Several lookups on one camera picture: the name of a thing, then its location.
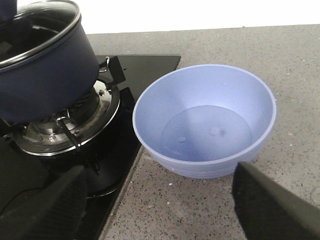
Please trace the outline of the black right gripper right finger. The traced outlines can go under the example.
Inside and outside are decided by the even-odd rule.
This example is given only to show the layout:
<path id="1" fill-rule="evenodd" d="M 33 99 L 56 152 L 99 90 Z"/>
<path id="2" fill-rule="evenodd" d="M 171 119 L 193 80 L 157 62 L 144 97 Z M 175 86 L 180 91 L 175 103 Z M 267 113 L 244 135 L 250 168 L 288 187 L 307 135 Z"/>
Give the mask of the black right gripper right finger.
<path id="1" fill-rule="evenodd" d="M 318 240 L 320 210 L 251 164 L 237 164 L 234 210 L 248 240 Z"/>

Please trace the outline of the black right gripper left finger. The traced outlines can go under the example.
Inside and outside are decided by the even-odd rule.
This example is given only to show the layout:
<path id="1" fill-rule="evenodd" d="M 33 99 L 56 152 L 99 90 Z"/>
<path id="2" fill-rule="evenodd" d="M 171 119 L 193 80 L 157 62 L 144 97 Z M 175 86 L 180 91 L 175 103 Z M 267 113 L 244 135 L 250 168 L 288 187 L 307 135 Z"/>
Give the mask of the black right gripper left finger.
<path id="1" fill-rule="evenodd" d="M 72 240 L 87 202 L 82 165 L 74 166 L 55 182 L 0 217 L 2 240 Z"/>

